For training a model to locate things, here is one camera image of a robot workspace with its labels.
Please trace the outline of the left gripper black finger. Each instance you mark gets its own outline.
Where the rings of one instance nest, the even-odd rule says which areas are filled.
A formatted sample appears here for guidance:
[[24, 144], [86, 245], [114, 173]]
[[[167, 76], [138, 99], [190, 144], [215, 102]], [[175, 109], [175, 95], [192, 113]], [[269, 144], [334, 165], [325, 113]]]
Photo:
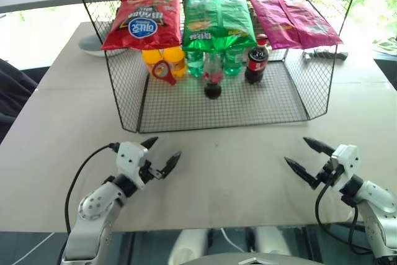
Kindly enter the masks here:
[[140, 143], [140, 151], [142, 151], [144, 154], [146, 154], [152, 147], [153, 145], [157, 142], [158, 137], [150, 137], [146, 139], [145, 141]]
[[165, 167], [161, 170], [156, 170], [156, 179], [165, 179], [171, 172], [172, 170], [176, 167], [180, 157], [181, 157], [182, 152], [178, 151], [174, 153], [167, 161]]

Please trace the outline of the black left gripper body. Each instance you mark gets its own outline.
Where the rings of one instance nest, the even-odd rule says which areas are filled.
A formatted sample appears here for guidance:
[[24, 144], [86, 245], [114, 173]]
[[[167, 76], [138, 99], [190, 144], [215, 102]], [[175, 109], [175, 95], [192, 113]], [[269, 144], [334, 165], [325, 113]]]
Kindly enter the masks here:
[[150, 180], [158, 178], [157, 170], [151, 167], [151, 162], [147, 159], [145, 160], [144, 165], [139, 170], [139, 177], [144, 184], [147, 184]]

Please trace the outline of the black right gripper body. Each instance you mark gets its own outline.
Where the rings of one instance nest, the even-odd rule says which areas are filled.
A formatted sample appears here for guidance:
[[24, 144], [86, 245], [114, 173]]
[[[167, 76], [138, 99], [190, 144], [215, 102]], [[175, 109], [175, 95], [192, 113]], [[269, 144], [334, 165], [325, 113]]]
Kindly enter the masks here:
[[330, 186], [333, 187], [336, 180], [335, 174], [337, 167], [337, 158], [330, 158], [316, 175], [318, 180], [317, 186], [320, 184], [326, 184], [330, 181]]

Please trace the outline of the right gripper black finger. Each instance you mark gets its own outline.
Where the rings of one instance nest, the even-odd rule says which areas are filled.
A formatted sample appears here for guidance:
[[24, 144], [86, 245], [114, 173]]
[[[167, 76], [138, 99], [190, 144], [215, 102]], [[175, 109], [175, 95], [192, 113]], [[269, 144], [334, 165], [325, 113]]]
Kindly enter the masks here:
[[306, 144], [317, 153], [324, 153], [327, 156], [332, 156], [332, 154], [335, 152], [335, 149], [333, 147], [325, 144], [324, 142], [310, 137], [303, 137], [303, 139]]
[[312, 189], [316, 189], [318, 187], [318, 180], [310, 175], [301, 164], [287, 157], [284, 157], [284, 160], [292, 171], [302, 178], [302, 180], [304, 180]]

